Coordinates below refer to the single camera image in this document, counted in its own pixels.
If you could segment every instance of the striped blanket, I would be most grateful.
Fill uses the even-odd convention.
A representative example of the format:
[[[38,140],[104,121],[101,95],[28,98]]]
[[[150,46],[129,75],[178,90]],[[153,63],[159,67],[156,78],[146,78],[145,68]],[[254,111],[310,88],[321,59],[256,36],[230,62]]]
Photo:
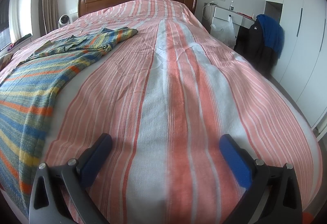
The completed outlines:
[[[0,84],[0,183],[28,215],[57,94],[85,67],[138,31],[127,27],[46,42]]]
[[[123,26],[139,33],[58,95],[42,160],[64,164],[109,133],[112,152],[88,192],[110,223],[221,223],[244,193],[218,149],[229,133],[268,165],[292,163],[309,205],[322,178],[310,127],[181,3],[137,0],[85,15],[16,53],[0,81],[47,40]]]

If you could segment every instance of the blue gripper pad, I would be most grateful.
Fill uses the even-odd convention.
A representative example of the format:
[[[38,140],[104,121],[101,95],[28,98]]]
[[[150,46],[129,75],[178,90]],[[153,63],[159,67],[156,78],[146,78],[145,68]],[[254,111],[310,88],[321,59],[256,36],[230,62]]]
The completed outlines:
[[[94,145],[88,148],[83,160],[83,166],[80,170],[80,185],[83,188],[90,187],[98,175],[102,165],[106,161],[112,149],[112,138],[108,134],[102,134]]]
[[[219,149],[238,184],[248,190],[252,184],[252,170],[242,156],[243,150],[229,134],[220,138]]]

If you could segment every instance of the pink striped bedsheet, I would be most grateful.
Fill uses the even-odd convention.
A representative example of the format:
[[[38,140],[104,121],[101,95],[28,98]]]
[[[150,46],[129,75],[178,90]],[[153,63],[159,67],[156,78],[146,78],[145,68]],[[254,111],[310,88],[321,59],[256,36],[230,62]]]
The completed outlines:
[[[123,26],[139,33],[64,88],[73,96],[45,151],[50,166],[109,133],[114,147],[89,195],[110,223],[221,223],[244,193],[218,150],[229,133],[268,165],[292,163],[309,205],[322,178],[311,129],[181,3],[138,0],[85,15],[20,50],[4,70],[46,40]]]

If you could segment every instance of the white plastic bag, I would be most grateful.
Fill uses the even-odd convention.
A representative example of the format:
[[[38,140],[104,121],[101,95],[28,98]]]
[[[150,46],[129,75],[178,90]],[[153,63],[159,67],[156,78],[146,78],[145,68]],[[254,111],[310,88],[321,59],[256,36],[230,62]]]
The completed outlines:
[[[211,25],[211,29],[213,32],[211,35],[213,35],[216,39],[230,47],[231,49],[234,49],[236,45],[236,37],[234,32],[234,25],[232,21],[232,17],[228,17],[228,23],[225,23],[226,25],[223,25],[221,27],[217,27],[216,25]]]

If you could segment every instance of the water bottle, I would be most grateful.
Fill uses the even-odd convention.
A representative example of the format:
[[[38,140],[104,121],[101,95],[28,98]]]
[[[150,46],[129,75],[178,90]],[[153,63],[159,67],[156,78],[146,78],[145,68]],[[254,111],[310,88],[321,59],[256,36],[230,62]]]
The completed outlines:
[[[229,7],[229,10],[234,11],[234,1],[232,1],[231,6]]]

